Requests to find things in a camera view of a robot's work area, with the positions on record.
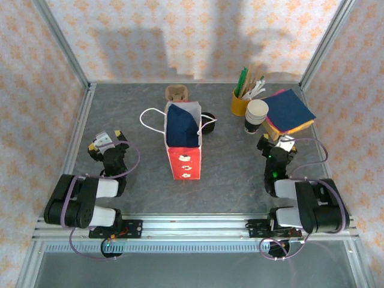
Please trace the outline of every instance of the pen holder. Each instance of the pen holder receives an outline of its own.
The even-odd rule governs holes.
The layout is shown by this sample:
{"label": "pen holder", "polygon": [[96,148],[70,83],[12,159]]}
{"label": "pen holder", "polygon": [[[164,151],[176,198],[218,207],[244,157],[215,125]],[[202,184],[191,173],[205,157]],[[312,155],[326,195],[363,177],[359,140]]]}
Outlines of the pen holder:
{"label": "pen holder", "polygon": [[251,100],[240,100],[235,96],[235,90],[232,92],[232,104],[230,105],[230,110],[236,116],[245,116],[247,105]]}

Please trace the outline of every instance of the metal bracket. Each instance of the metal bracket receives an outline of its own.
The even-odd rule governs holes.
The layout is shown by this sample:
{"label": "metal bracket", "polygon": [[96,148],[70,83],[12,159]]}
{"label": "metal bracket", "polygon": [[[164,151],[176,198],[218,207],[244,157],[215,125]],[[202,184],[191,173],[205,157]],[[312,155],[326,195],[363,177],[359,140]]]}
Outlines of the metal bracket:
{"label": "metal bracket", "polygon": [[287,227],[278,230],[271,230],[271,220],[269,219],[249,219],[245,228],[248,229],[250,238],[301,238],[300,230]]}
{"label": "metal bracket", "polygon": [[[128,229],[128,233],[119,236],[119,239],[140,239],[143,231],[143,220],[123,220],[122,229]],[[112,234],[119,233],[113,227],[98,226],[89,231],[88,237],[91,239],[106,239]]]}

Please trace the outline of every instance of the patterned wallpaper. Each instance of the patterned wallpaper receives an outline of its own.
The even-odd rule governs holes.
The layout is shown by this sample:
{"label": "patterned wallpaper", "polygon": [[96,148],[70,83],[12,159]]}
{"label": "patterned wallpaper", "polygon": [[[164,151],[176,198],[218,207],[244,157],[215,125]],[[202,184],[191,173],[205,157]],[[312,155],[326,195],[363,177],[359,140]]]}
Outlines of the patterned wallpaper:
{"label": "patterned wallpaper", "polygon": [[0,287],[14,287],[83,91],[32,1],[1,1],[0,35]]}
{"label": "patterned wallpaper", "polygon": [[384,283],[384,6],[358,0],[306,91],[332,177]]}
{"label": "patterned wallpaper", "polygon": [[90,81],[300,81],[341,0],[47,0]]}

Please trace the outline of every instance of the blue napkin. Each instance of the blue napkin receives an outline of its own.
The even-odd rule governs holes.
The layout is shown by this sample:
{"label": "blue napkin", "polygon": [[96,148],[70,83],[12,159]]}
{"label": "blue napkin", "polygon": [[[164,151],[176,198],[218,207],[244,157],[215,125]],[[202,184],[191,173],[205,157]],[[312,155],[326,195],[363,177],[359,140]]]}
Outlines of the blue napkin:
{"label": "blue napkin", "polygon": [[268,104],[268,119],[280,131],[289,131],[316,118],[292,89],[262,99]]}
{"label": "blue napkin", "polygon": [[191,113],[172,104],[167,113],[167,144],[169,147],[199,147],[199,126]]}

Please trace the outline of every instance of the paper cup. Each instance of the paper cup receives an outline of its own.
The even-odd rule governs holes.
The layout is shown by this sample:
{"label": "paper cup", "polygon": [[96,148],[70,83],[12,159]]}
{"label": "paper cup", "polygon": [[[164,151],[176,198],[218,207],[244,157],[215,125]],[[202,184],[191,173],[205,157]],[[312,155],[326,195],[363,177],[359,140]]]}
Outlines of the paper cup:
{"label": "paper cup", "polygon": [[247,132],[248,134],[254,134],[257,132],[257,129],[259,129],[259,127],[261,126],[262,123],[259,123],[259,124],[252,124],[252,123],[249,123],[247,119],[245,119],[245,132]]}
{"label": "paper cup", "polygon": [[245,113],[245,117],[247,117],[249,120],[254,120],[254,121],[264,121],[266,118],[266,115],[264,116],[253,116],[249,114],[248,112]]}
{"label": "paper cup", "polygon": [[268,111],[268,105],[260,99],[250,101],[247,106],[247,112],[250,116],[266,116]]}

